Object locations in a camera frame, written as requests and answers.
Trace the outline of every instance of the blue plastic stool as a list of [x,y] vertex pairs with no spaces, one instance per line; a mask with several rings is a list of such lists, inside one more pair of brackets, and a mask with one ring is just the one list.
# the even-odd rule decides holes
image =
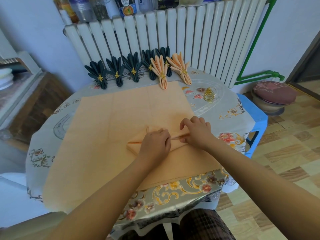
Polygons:
[[268,116],[259,109],[253,102],[251,102],[245,95],[237,94],[244,109],[251,115],[255,121],[255,125],[250,132],[255,132],[254,136],[250,140],[247,138],[247,143],[250,146],[249,151],[245,155],[249,158],[252,157],[254,150],[258,146],[258,143],[268,126]]

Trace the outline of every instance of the hand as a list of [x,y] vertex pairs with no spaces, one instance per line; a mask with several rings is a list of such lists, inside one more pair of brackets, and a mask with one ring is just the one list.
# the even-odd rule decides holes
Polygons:
[[206,122],[204,118],[198,118],[197,116],[193,116],[190,120],[184,118],[180,123],[180,129],[182,130],[184,126],[188,127],[190,134],[181,138],[181,142],[206,150],[210,142],[216,139],[211,133],[210,123]]
[[144,137],[138,158],[143,164],[154,169],[169,154],[171,148],[170,134],[167,129],[149,132]]

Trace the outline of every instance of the white bowl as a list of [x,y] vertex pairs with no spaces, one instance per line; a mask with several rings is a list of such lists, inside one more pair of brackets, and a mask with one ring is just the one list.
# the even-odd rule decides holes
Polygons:
[[11,72],[10,68],[0,69],[0,90],[10,87],[14,83],[12,81],[14,75]]

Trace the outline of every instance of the person's left hand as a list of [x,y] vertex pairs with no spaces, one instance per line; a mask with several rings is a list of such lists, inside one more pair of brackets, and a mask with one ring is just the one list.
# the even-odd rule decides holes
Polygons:
[[168,156],[171,148],[170,137],[167,129],[147,133],[137,159],[149,166],[150,170],[154,169]]

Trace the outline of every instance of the round stool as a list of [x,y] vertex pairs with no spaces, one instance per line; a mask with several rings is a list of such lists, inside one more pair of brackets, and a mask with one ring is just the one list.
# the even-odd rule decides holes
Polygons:
[[293,103],[297,91],[285,83],[277,81],[261,81],[252,90],[253,102],[263,112],[270,116],[278,116],[285,106]]

